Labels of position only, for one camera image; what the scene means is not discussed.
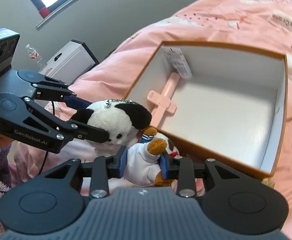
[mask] plastic bottle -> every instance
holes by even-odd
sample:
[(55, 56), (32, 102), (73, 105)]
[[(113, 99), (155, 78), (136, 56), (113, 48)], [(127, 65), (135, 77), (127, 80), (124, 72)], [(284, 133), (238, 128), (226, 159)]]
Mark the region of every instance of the plastic bottle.
[(39, 55), (39, 53), (31, 47), (29, 44), (26, 46), (27, 52), (29, 54), (29, 57), (37, 63), (37, 66), (39, 67), (39, 71), (43, 70), (47, 66), (47, 62), (42, 59), (42, 57)]

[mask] bed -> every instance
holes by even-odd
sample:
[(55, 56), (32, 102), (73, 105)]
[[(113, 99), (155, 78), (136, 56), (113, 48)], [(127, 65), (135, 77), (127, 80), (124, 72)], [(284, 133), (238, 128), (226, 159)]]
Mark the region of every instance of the bed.
[[(91, 102), (123, 97), (162, 41), (222, 41), (292, 55), (292, 0), (198, 0), (136, 32), (70, 89)], [(64, 103), (56, 103), (55, 108), (63, 120), (74, 114)], [(16, 164), (11, 164), (13, 183), (33, 178), (43, 157), (42, 150), (18, 143)], [(93, 161), (95, 157), (88, 143), (74, 140), (60, 154), (49, 154), (44, 171), (70, 158)], [(292, 239), (292, 82), (288, 85), (283, 147), (273, 181), (289, 203), (283, 232)]]

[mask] open box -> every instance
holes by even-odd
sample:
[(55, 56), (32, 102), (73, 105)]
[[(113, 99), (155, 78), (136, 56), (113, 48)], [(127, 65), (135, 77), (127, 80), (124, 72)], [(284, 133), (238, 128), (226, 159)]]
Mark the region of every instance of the open box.
[(179, 80), (176, 112), (166, 112), (157, 129), (190, 157), (271, 177), (286, 121), (286, 56), (228, 43), (163, 42), (126, 95), (150, 111), (148, 93), (161, 93), (175, 71), (162, 46), (181, 49), (193, 77)]

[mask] pink plastic hanger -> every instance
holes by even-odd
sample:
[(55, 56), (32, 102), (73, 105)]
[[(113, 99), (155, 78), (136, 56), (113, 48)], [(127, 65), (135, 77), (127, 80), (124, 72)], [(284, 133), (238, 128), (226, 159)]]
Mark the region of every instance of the pink plastic hanger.
[(153, 116), (150, 122), (151, 126), (158, 127), (166, 111), (171, 114), (175, 113), (177, 106), (171, 101), (171, 98), (180, 78), (181, 76), (178, 73), (172, 72), (161, 94), (153, 90), (149, 92), (147, 100), (156, 105), (151, 112)]

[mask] red object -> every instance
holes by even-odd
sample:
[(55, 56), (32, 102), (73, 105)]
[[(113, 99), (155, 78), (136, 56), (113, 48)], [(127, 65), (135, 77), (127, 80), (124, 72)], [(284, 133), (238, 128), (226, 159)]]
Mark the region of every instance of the red object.
[(169, 153), (169, 157), (175, 157), (175, 156), (177, 156), (178, 155), (178, 152), (173, 152), (173, 153)]
[(43, 7), (39, 10), (39, 13), (43, 18), (46, 18), (51, 13), (51, 11), (49, 11), (47, 7)]

